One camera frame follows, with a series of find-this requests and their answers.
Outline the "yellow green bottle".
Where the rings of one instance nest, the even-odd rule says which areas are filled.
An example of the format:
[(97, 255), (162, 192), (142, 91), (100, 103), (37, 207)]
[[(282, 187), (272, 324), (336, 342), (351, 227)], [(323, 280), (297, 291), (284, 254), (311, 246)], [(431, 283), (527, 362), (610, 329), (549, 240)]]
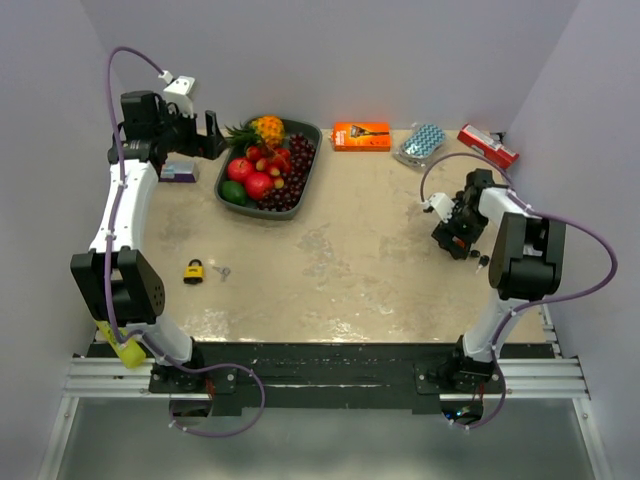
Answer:
[(142, 365), (146, 359), (146, 354), (134, 338), (119, 342), (108, 321), (95, 320), (94, 323), (102, 337), (127, 369), (136, 369)]

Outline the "purple grape bunch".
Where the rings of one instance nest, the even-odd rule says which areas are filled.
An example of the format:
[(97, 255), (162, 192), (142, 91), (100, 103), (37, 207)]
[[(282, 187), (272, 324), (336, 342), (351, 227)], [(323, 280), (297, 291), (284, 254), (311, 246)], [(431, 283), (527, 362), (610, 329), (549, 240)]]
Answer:
[(314, 163), (316, 145), (301, 133), (294, 134), (284, 147), (291, 153), (291, 172), (285, 177), (285, 185), (274, 189), (264, 199), (258, 201), (258, 209), (286, 212), (298, 205), (302, 198), (311, 167)]

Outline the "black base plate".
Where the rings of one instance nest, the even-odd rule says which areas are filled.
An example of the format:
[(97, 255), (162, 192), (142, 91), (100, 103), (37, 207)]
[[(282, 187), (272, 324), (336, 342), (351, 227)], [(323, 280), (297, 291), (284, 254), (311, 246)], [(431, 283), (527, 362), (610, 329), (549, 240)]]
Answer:
[(501, 394), (493, 364), (474, 366), (454, 344), (202, 343), (195, 365), (221, 369), (195, 375), (152, 366), (144, 385), (153, 394), (202, 394), (214, 409), (244, 407), (404, 409), (433, 413), (441, 394)]

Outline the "red box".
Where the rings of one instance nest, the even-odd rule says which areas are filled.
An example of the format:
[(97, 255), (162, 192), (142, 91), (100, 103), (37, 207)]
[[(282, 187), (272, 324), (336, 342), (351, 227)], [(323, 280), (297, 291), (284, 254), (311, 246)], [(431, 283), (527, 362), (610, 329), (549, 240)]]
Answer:
[(500, 140), (471, 124), (463, 126), (457, 135), (457, 140), (502, 169), (509, 168), (520, 157), (519, 153), (506, 147)]

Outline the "small red cherries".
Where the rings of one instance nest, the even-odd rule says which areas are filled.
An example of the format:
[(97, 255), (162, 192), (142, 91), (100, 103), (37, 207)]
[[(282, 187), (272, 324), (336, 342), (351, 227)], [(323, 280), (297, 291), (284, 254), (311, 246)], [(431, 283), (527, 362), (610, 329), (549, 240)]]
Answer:
[(254, 164), (258, 172), (266, 173), (276, 189), (285, 185), (285, 177), (291, 172), (291, 153), (284, 147), (267, 150), (250, 146), (245, 151), (246, 158)]

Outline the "purple toothpaste box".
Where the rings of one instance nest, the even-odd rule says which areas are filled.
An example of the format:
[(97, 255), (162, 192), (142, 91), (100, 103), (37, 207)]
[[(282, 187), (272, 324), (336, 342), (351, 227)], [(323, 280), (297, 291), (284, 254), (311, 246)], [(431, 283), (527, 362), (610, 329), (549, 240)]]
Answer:
[(159, 181), (164, 183), (196, 183), (199, 179), (199, 168), (195, 161), (170, 160), (160, 172)]

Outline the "orange razor box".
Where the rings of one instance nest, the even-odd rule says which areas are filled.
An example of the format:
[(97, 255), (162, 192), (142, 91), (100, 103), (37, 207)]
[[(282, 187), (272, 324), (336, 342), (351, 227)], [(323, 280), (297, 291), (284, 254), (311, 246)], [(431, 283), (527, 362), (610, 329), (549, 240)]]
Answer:
[(388, 123), (337, 122), (330, 140), (335, 151), (389, 152), (391, 128)]

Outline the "small silver key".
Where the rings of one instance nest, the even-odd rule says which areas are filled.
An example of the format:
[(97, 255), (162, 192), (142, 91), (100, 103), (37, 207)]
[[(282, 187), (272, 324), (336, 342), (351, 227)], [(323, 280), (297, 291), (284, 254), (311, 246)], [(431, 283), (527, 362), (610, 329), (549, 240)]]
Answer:
[(226, 281), (231, 273), (229, 267), (213, 266), (213, 269), (220, 275), (222, 281)]

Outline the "blue patterned sponge pack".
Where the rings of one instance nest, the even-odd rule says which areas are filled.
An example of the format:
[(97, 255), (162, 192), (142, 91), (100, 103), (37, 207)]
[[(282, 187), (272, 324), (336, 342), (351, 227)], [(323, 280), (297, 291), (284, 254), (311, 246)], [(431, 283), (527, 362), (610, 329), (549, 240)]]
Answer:
[(435, 124), (414, 124), (409, 137), (394, 150), (393, 158), (410, 168), (424, 168), (446, 138), (445, 131)]

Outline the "black orange-padlock keys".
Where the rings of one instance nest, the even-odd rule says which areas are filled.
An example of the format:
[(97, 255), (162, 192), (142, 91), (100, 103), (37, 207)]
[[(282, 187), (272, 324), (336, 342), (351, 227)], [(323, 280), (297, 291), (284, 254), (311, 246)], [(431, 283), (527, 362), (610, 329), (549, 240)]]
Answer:
[(491, 261), (491, 256), (488, 254), (484, 254), (482, 253), (480, 250), (477, 249), (473, 249), (470, 251), (469, 256), (471, 259), (474, 259), (477, 261), (477, 266), (476, 266), (476, 271), (479, 272), (482, 269), (486, 268), (490, 261)]

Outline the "yellow padlock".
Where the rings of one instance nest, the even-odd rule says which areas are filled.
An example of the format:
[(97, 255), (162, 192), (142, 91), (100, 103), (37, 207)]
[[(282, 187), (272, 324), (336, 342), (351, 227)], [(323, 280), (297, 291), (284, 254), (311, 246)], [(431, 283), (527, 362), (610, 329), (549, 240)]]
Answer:
[(189, 261), (184, 274), (183, 282), (188, 285), (201, 284), (205, 278), (205, 269), (201, 260), (192, 259)]

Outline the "red pomegranate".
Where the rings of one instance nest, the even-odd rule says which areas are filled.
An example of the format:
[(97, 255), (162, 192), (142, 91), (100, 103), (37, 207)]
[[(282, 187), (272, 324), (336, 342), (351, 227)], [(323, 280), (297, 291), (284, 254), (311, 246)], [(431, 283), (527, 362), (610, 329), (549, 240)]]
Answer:
[(251, 199), (260, 201), (271, 193), (274, 189), (274, 183), (268, 174), (254, 172), (244, 181), (244, 188)]

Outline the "green avocado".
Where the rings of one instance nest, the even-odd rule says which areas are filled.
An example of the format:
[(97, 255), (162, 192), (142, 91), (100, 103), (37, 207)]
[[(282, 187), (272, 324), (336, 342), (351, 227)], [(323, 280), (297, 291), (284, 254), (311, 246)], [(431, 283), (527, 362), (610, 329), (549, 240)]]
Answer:
[(241, 183), (227, 180), (221, 185), (221, 197), (234, 205), (245, 206), (248, 200), (247, 192)]

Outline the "red apple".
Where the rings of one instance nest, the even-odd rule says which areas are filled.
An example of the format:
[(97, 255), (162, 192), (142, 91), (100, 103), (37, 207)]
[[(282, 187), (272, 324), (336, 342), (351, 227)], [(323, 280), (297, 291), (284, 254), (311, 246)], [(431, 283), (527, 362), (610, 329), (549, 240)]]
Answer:
[(246, 157), (239, 157), (227, 165), (226, 172), (230, 181), (244, 184), (248, 177), (255, 172), (255, 168), (254, 164)]

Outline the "aluminium frame rail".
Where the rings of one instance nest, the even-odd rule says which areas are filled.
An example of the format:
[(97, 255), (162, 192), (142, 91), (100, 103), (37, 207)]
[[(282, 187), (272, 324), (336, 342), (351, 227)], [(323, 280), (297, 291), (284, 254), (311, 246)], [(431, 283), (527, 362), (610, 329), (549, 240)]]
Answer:
[[(589, 390), (584, 379), (580, 361), (577, 358), (565, 358), (555, 335), (554, 326), (548, 313), (541, 316), (546, 341), (538, 344), (509, 344), (504, 355), (493, 365), (500, 368), (499, 380), (505, 390), (501, 394), (441, 394), (433, 413), (414, 413), (417, 415), (441, 414), (449, 422), (471, 428), (479, 424), (485, 415), (485, 404), (494, 400), (504, 404), (509, 399), (517, 400), (570, 400), (579, 413), (586, 410)], [(313, 344), (400, 344), (400, 343), (313, 343)], [(153, 394), (144, 385), (144, 375), (152, 366), (159, 365), (152, 354), (145, 353), (146, 359), (136, 369), (127, 369), (116, 356), (113, 349), (103, 342), (93, 343), (84, 355), (72, 358), (70, 370), (63, 388), (63, 398), (54, 422), (51, 439), (39, 475), (43, 479), (55, 478), (62, 464), (64, 451), (70, 437), (79, 402), (83, 398), (150, 398), (166, 399), (171, 405), (184, 404), (199, 411), (214, 409), (213, 388), (208, 386), (202, 394)], [(203, 367), (194, 365), (191, 370), (181, 370), (195, 375), (221, 369), (221, 364), (209, 364)], [(254, 408), (263, 411), (265, 404)]]

